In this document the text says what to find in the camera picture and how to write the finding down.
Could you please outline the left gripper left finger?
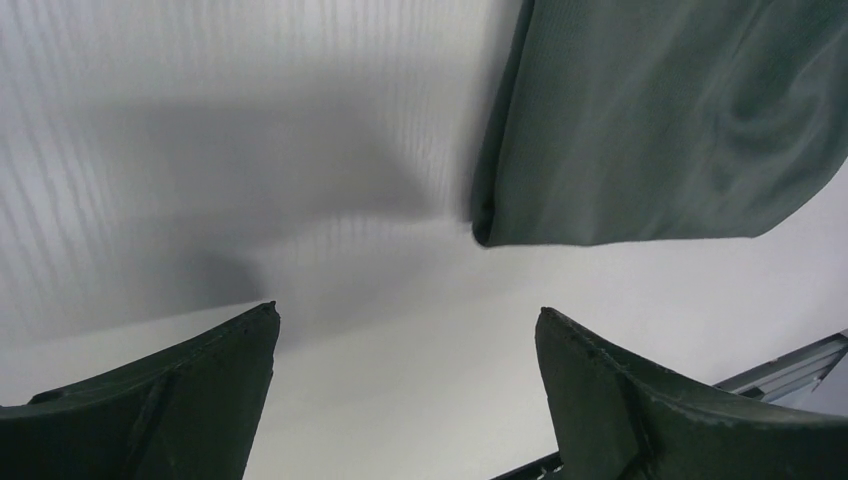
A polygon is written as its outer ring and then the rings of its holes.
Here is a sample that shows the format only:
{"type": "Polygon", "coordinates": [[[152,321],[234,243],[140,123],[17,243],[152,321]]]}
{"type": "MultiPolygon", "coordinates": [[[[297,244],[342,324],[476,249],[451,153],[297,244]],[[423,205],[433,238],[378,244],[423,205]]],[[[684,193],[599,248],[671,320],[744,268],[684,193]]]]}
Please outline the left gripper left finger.
{"type": "Polygon", "coordinates": [[[1,411],[5,479],[239,479],[280,317],[258,305],[194,338],[1,411]]]}

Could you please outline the dark grey t-shirt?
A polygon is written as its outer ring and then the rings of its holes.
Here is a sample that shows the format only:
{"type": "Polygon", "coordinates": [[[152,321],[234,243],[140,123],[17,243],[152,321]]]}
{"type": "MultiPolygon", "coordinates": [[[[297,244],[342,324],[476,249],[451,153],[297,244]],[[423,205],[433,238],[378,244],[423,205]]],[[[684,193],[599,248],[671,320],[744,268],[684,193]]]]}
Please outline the dark grey t-shirt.
{"type": "Polygon", "coordinates": [[[843,1],[526,1],[469,217],[488,248],[752,238],[846,156],[843,1]]]}

